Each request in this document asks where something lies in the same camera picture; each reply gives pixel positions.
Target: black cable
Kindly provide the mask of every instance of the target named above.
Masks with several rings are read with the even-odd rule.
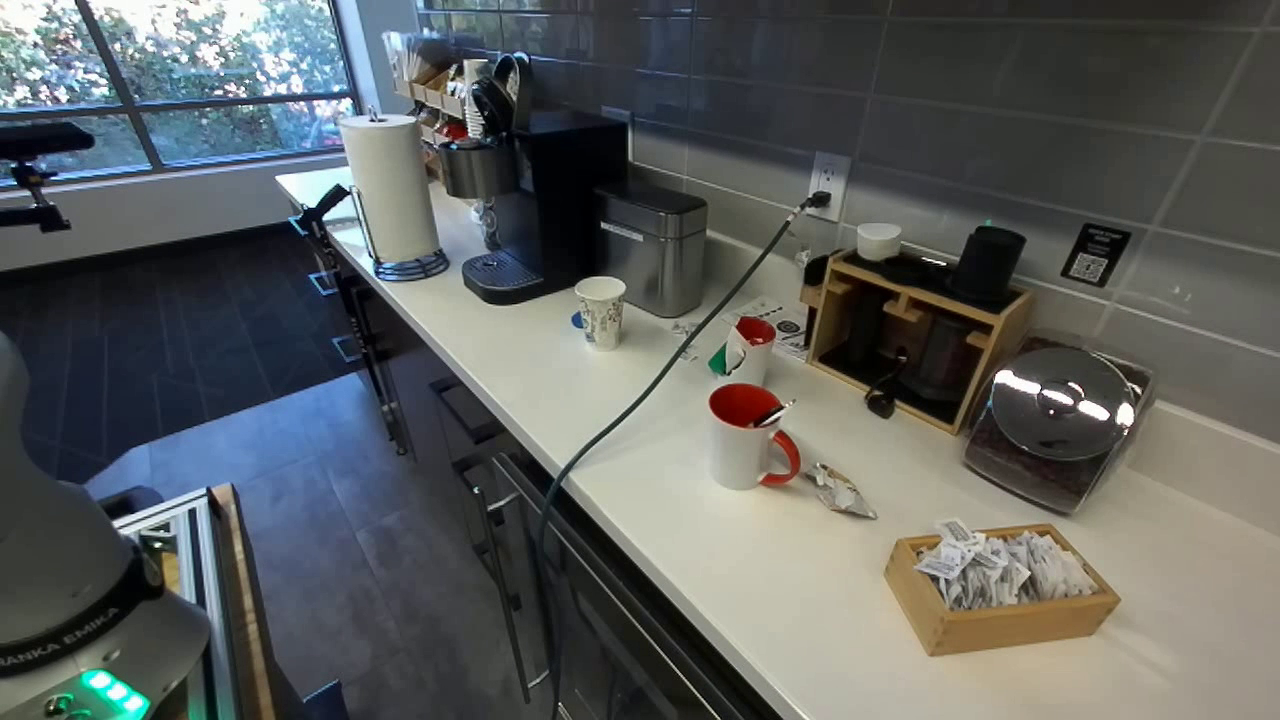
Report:
[[[771,234],[771,239],[757,254],[757,262],[745,269],[745,276],[718,298],[718,304],[680,340],[680,350],[667,355],[667,363],[638,390],[638,398],[617,414],[579,454],[567,458],[567,463],[552,476],[552,489],[541,497],[541,528],[536,528],[536,557],[545,559],[545,544],[548,544],[548,523],[552,523],[552,506],[567,481],[567,473],[605,442],[612,437],[680,363],[680,355],[690,350],[690,340],[730,304],[730,298],[757,276],[757,269],[771,258],[771,248],[788,235],[790,221],[804,208],[829,208],[832,198],[829,191],[812,191],[798,199],[794,213],[788,213],[788,221]],[[554,652],[554,638],[548,631],[548,671],[552,671],[552,717],[561,705],[561,652]]]

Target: paper towel holder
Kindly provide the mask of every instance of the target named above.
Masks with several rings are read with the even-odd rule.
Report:
[[[361,199],[361,189],[350,189],[350,205],[354,205],[354,216],[361,216],[361,227],[364,227],[364,254],[371,262],[371,276],[383,282],[383,284],[413,284],[413,282],[426,282],[426,276],[441,276],[449,271],[449,258],[444,248],[426,248],[422,258],[407,258],[407,262],[383,262],[383,254],[374,248],[374,235],[371,235],[371,223],[364,216],[364,199]]]

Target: paper towel roll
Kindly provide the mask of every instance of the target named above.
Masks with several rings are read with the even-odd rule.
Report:
[[[436,216],[414,115],[343,120],[350,183],[374,262],[431,258]]]

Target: black coffee machine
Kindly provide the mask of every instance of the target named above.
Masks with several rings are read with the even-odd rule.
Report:
[[[449,191],[489,199],[493,254],[463,262],[463,284],[489,304],[519,304],[596,271],[596,189],[624,175],[627,123],[579,111],[533,111],[511,137],[444,149]]]

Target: kitchen counter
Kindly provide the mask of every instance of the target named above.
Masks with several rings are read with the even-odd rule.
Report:
[[[339,169],[279,175],[298,205],[335,182]],[[450,266],[483,248],[468,205],[441,189],[436,223]],[[330,213],[330,235],[371,276],[343,208]],[[790,276],[771,262],[730,308],[790,300]],[[455,269],[371,284],[548,473],[632,404],[680,346],[677,325],[627,308],[624,350],[596,354],[567,325],[571,293],[496,308]],[[1277,717],[1277,535],[1123,463],[1078,518],[1049,518],[976,481],[956,437],[909,418],[874,419],[857,390],[798,355],[785,355],[771,380],[788,399],[785,428],[845,469],[881,520],[834,518],[794,489],[727,494],[705,460],[705,398],[715,390],[705,354],[715,338],[579,460],[567,497],[781,717]],[[943,518],[973,528],[1055,523],[1106,576],[1118,608],[1085,640],[923,656],[885,559],[901,535],[931,533]]]

